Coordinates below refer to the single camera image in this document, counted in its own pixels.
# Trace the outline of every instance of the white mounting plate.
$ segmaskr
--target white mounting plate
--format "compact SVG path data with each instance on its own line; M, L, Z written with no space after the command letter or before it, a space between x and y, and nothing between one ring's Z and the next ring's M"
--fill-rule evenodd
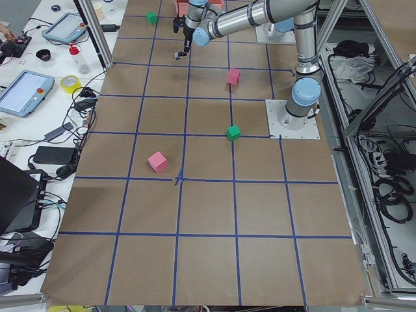
M286 105L284 99L267 99L267 120L270 138L295 138L299 140L319 140L317 122L314 118L308 119L300 130L289 130L278 122L278 112Z
M255 34L257 36L257 43L258 44L287 44L287 45L293 45L295 44L294 39L294 32L289 31L285 33L280 33L278 31L274 32L273 36L269 36L267 34L267 24L262 24L260 26L257 26L255 28Z

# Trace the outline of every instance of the yellow object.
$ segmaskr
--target yellow object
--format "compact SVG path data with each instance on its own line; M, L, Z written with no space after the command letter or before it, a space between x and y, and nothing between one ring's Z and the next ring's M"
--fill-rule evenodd
M91 312L92 307L84 307L83 305L53 305L49 307L47 312Z
M72 94L75 90L81 91L81 82L77 76L65 76L60 80L59 85L66 93Z

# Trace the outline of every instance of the pink cube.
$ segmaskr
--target pink cube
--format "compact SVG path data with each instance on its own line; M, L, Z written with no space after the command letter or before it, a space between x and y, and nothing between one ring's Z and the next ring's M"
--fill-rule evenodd
M239 83L240 74L241 74L240 70L236 68L230 69L227 75L227 82L231 83L232 85L237 85Z
M148 158L150 166L156 172L162 172L168 166L167 159L163 156L163 154L159 151L154 153L152 156Z

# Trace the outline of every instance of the person's arm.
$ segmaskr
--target person's arm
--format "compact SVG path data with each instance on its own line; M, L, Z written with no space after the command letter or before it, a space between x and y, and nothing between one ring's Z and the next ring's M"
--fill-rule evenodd
M3 25L0 24L0 32L5 34L6 39L9 40L14 40L16 35L14 34L14 32L12 32L10 29L7 29L6 27L4 27Z

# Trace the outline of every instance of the cube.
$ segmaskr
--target cube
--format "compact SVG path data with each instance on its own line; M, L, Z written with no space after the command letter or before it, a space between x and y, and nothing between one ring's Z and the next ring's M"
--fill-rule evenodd
M237 68L232 68L228 71L227 83L231 85L237 85L240 80L241 71Z
M232 127L227 129L227 137L228 140L234 141L241 136L241 131L237 125L233 125Z
M157 23L157 15L154 12L149 12L146 14L146 19L149 24L155 25Z
M150 156L148 162L156 172L162 172L168 166L168 160L159 151Z

